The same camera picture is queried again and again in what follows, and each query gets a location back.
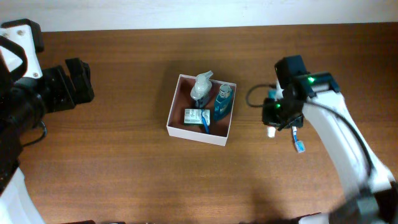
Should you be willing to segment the Colgate toothpaste tube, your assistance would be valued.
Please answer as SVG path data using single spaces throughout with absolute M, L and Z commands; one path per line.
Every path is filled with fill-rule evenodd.
M 276 90 L 275 89 L 271 89 L 268 91 L 268 98 L 270 98 L 272 101 L 275 100 L 275 94 L 276 94 Z M 275 137 L 275 132 L 276 132 L 276 128 L 273 126 L 268 126 L 267 127 L 267 136 L 269 138 L 274 138 Z

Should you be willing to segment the blue white toothbrush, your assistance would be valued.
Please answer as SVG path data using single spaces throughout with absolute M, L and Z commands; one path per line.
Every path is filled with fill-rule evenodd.
M 296 126 L 292 126 L 292 137 L 293 137 L 294 147 L 295 147 L 296 151 L 298 153 L 305 152 L 304 143 L 298 139 Z

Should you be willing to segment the teal mouthwash bottle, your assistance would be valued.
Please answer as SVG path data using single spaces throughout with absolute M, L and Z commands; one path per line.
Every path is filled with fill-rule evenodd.
M 229 85 L 221 85 L 214 103 L 214 120 L 223 119 L 231 111 L 231 102 L 233 98 L 233 89 Z

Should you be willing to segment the blue disposable razor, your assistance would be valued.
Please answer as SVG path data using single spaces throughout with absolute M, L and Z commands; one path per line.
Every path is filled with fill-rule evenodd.
M 202 123 L 205 127 L 206 133 L 209 134 L 210 133 L 210 111 L 201 109 L 200 117 L 201 117 Z

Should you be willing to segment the clear pump soap bottle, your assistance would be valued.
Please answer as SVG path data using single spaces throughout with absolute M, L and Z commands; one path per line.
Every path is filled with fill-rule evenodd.
M 196 108 L 204 108 L 210 100 L 210 90 L 212 88 L 210 77 L 212 75 L 213 72 L 210 70 L 196 76 L 194 87 L 190 92 Z

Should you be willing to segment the green white soap box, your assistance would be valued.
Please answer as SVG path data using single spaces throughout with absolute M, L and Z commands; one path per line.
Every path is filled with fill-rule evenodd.
M 184 109 L 183 123 L 186 125 L 202 125 L 201 109 Z

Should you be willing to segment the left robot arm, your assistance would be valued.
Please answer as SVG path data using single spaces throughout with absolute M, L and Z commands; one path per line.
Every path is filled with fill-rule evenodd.
M 19 156 L 47 136 L 46 114 L 93 101 L 90 67 L 80 58 L 43 69 L 40 25 L 30 19 L 1 24 L 1 223 L 43 223 L 33 204 Z

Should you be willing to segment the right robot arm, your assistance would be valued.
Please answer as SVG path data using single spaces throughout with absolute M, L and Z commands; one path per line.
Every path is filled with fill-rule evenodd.
M 278 130 L 307 120 L 338 173 L 345 202 L 327 213 L 281 219 L 281 223 L 397 223 L 397 181 L 353 121 L 329 72 L 310 73 L 299 55 L 275 65 L 276 95 L 265 99 L 262 121 Z

